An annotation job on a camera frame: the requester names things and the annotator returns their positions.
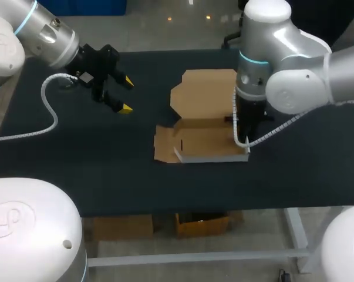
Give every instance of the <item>robotic arm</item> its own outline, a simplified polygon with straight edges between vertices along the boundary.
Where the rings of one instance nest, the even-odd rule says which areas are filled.
[[[266,101],[297,114],[354,100],[354,46],[332,53],[323,40],[299,30],[285,0],[250,0],[244,11],[237,75],[239,140],[254,140]]]
[[[125,88],[133,87],[130,79],[116,69],[117,50],[110,45],[99,51],[89,45],[80,46],[75,31],[37,0],[0,0],[0,87],[23,66],[25,53],[40,58],[52,68],[65,68],[83,86],[92,89],[95,101],[104,102],[115,112],[130,110],[110,98],[104,88],[109,76]]]

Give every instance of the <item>floor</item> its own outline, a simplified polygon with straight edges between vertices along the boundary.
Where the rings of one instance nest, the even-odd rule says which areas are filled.
[[[129,0],[128,16],[63,18],[94,48],[109,43],[121,52],[170,49],[219,48],[224,35],[237,30],[240,13],[237,0]],[[336,44],[336,49],[354,44],[354,22]],[[0,89],[0,124],[16,86],[18,76]],[[301,209],[308,236],[311,236],[327,208]],[[100,242],[100,257],[138,254],[226,250],[287,249],[290,238],[279,210],[245,211],[243,224],[226,235],[177,240],[170,234],[152,240]],[[297,274],[293,260],[222,261],[154,266],[99,268],[90,270],[94,282],[108,281],[240,281],[276,282],[278,269],[290,271],[294,282],[323,282],[321,271]]]

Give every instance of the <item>open cardboard box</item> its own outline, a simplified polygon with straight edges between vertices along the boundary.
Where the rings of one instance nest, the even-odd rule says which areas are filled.
[[[167,163],[247,162],[249,149],[234,142],[232,69],[187,70],[171,91],[170,105],[181,116],[173,128],[156,127],[154,158]]]

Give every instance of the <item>table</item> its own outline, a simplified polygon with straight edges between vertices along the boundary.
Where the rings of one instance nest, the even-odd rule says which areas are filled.
[[[327,106],[253,148],[248,163],[165,164],[153,160],[155,125],[178,120],[170,90],[187,69],[235,69],[235,50],[164,51],[122,54],[120,67],[136,87],[127,92],[109,82],[115,97],[130,105],[128,116],[96,104],[87,89],[47,89],[58,127],[42,136],[0,142],[0,177],[30,177],[60,187],[82,217],[140,213],[285,209],[295,249],[268,252],[170,254],[94,258],[89,266],[200,260],[309,257],[316,264],[322,234],[342,208],[332,208],[308,244],[298,209],[354,205],[354,105]],[[22,72],[0,136],[48,127],[40,86],[53,70],[31,59]],[[259,134],[286,121],[275,113]]]

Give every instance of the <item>cardboard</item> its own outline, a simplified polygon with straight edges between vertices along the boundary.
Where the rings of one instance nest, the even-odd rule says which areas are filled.
[[[234,142],[232,69],[187,70],[170,95],[181,116],[173,128],[156,127],[154,158],[167,163],[246,162],[250,150]]]
[[[176,214],[176,231],[178,238],[194,238],[222,235],[228,229],[229,217],[227,213],[207,214],[199,217],[192,216],[192,220],[184,220],[185,214]]]
[[[95,241],[143,239],[153,237],[152,215],[95,217],[93,238]]]

